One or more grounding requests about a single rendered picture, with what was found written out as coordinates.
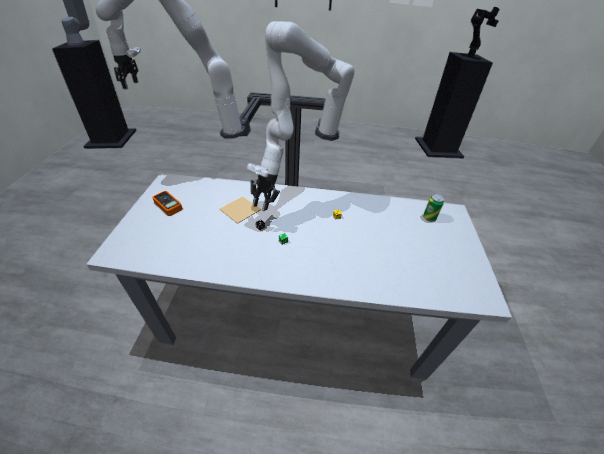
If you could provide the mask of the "green drink can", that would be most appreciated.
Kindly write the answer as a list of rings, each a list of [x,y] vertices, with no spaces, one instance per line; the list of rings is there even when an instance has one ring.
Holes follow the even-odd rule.
[[[441,195],[434,194],[430,197],[423,217],[428,221],[435,221],[444,204],[444,198]]]

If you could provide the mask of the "orange pocket multimeter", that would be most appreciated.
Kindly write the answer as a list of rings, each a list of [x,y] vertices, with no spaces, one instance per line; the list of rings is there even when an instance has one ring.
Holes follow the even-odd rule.
[[[160,192],[152,198],[154,203],[168,216],[172,216],[183,210],[182,204],[168,191]]]

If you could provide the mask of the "tan square mat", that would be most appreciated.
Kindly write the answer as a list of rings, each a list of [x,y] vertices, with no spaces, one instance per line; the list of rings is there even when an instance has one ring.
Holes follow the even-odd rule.
[[[261,208],[254,207],[251,201],[242,196],[219,208],[219,210],[238,224],[260,211]]]

